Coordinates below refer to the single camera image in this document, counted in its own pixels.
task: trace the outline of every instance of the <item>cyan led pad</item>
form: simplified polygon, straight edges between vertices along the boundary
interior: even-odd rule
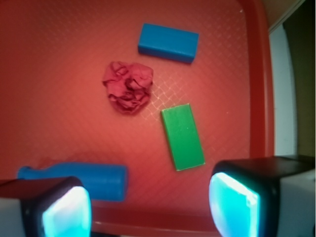
[[[209,184],[209,205],[222,236],[258,236],[260,197],[246,185],[224,172],[215,173]]]
[[[91,203],[84,187],[73,187],[42,215],[46,237],[88,237],[91,231]]]
[[[193,62],[198,48],[198,34],[145,23],[138,42],[138,52],[152,56]]]

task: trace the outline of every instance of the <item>red tray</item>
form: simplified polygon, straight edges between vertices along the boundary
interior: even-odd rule
[[[208,205],[214,164],[274,154],[261,1],[3,0],[0,12],[0,179],[24,165],[126,164],[126,201],[95,201],[94,231],[216,235]],[[145,22],[198,32],[194,62],[139,55]],[[134,116],[107,99],[101,80],[111,61],[154,70],[151,101]],[[176,172],[160,111],[186,103],[206,165]]]

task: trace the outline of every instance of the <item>glowing cyan light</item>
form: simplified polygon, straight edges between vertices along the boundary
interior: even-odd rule
[[[54,202],[42,216],[46,237],[88,237],[91,203],[87,190],[73,187]]]
[[[222,236],[258,235],[260,197],[236,179],[223,172],[214,174],[209,184],[209,205]]]

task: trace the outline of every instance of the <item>blue cylinder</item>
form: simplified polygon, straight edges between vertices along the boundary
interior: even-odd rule
[[[19,179],[46,179],[75,176],[88,190],[91,199],[123,201],[127,190],[127,167],[113,164],[81,162],[59,163],[43,170],[24,166],[18,172]]]

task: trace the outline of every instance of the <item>green block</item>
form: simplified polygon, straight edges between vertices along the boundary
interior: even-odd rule
[[[161,111],[176,170],[205,164],[190,104]]]

